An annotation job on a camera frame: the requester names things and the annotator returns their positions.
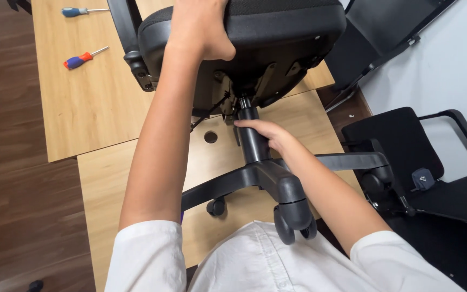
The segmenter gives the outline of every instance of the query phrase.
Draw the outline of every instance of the shirt sleeve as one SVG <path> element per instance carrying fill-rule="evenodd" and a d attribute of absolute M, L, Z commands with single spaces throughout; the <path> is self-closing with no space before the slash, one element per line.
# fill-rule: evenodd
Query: shirt sleeve
<path fill-rule="evenodd" d="M 361 238 L 351 248 L 351 261 L 384 291 L 464 292 L 392 231 Z"/>
<path fill-rule="evenodd" d="M 186 288 L 186 277 L 181 225 L 140 222 L 116 235 L 105 291 L 179 292 Z"/>

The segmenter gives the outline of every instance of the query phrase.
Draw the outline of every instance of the screwdriver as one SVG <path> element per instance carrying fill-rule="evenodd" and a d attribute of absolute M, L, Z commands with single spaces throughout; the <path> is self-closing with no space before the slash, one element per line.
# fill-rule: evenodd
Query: screwdriver
<path fill-rule="evenodd" d="M 87 9 L 87 8 L 73 8 L 73 7 L 64 7 L 61 9 L 62 15 L 66 17 L 75 17 L 82 14 L 89 14 L 90 12 L 96 11 L 109 11 L 109 8 L 104 9 Z"/>
<path fill-rule="evenodd" d="M 100 52 L 103 52 L 105 50 L 109 49 L 109 47 L 105 47 L 105 48 L 101 48 L 100 50 L 98 51 L 94 51 L 92 52 L 91 54 L 88 53 L 88 52 L 85 52 L 84 54 L 78 56 L 78 57 L 73 57 L 73 58 L 69 58 L 66 62 L 64 62 L 64 66 L 71 70 L 71 69 L 75 69 L 77 67 L 79 67 L 80 65 L 86 63 L 86 61 L 89 61 L 91 59 L 93 59 L 93 56 L 100 53 Z"/>

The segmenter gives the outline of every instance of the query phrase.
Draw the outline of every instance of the wooden floor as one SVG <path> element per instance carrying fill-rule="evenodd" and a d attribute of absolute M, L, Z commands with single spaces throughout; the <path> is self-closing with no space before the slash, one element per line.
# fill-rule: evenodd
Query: wooden floor
<path fill-rule="evenodd" d="M 40 94 L 32 17 L 0 1 L 0 291 L 94 291 L 77 163 L 47 163 Z M 329 118 L 365 115 L 356 96 Z"/>

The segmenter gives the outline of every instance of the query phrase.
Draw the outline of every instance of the wooden desk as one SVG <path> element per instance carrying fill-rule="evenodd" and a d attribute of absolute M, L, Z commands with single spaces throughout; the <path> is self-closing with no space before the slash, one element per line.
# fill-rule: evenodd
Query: wooden desk
<path fill-rule="evenodd" d="M 137 1 L 140 13 L 171 6 L 173 0 Z M 153 92 L 142 91 L 124 62 L 109 12 L 74 18 L 62 7 L 107 8 L 106 0 L 33 0 L 37 63 L 41 82 L 48 161 L 57 161 L 138 138 Z M 109 46 L 75 70 L 62 63 Z M 289 95 L 334 84 L 323 62 Z"/>
<path fill-rule="evenodd" d="M 260 109 L 259 114 L 262 119 L 279 123 L 315 154 L 343 152 L 315 90 L 281 99 Z M 216 143 L 204 141 L 207 131 L 216 132 Z M 99 292 L 103 291 L 107 278 L 135 146 L 133 140 L 78 156 L 91 259 Z M 189 151 L 185 190 L 244 165 L 234 133 L 220 117 L 205 120 L 196 127 L 191 133 Z M 361 193 L 352 170 L 340 171 L 338 175 Z M 219 218 L 206 212 L 206 203 L 185 212 L 182 227 L 187 267 L 198 264 L 219 241 L 246 223 L 273 222 L 276 202 L 266 191 L 246 188 L 226 196 L 226 202 L 227 211 Z"/>

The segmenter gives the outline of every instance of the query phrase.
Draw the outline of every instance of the hand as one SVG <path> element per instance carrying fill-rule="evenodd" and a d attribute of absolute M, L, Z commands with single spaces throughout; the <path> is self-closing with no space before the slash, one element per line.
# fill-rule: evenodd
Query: hand
<path fill-rule="evenodd" d="M 227 3 L 228 0 L 175 0 L 167 45 L 195 52 L 200 60 L 233 59 L 236 50 L 224 27 Z"/>
<path fill-rule="evenodd" d="M 274 122 L 262 120 L 239 120 L 234 121 L 233 123 L 237 127 L 255 129 L 259 134 L 268 138 L 269 147 L 275 149 L 281 155 L 283 155 L 282 152 L 290 142 L 297 141 L 293 135 Z"/>

